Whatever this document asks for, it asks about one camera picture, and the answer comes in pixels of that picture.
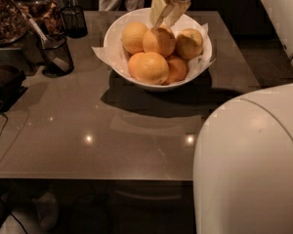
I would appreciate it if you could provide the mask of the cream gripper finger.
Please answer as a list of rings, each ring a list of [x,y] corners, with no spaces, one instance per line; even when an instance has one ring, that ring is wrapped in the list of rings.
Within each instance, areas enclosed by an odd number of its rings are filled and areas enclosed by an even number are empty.
[[[172,11],[171,0],[152,0],[149,20],[154,28],[161,25],[164,18]]]
[[[164,23],[171,27],[173,26],[179,18],[187,11],[190,6],[190,2],[172,2],[170,4],[170,10],[168,15],[164,19]]]

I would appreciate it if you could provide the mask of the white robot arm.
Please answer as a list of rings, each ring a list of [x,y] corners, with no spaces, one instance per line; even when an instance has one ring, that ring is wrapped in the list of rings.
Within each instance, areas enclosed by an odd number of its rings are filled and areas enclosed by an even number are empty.
[[[250,0],[206,1],[256,21]],[[293,66],[293,0],[257,1]],[[194,151],[193,198],[195,234],[293,234],[293,83],[233,98],[209,116]]]

